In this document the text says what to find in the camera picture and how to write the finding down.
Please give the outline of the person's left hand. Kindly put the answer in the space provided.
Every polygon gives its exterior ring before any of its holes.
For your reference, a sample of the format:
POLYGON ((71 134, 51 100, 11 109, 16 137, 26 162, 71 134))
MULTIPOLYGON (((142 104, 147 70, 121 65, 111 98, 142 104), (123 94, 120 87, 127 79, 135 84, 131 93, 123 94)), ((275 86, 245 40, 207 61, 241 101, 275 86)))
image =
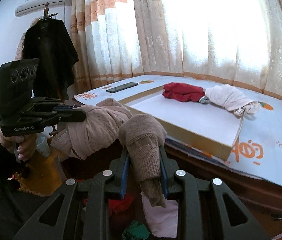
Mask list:
POLYGON ((20 161, 29 160, 36 151, 37 134, 5 137, 0 130, 0 144, 20 161))

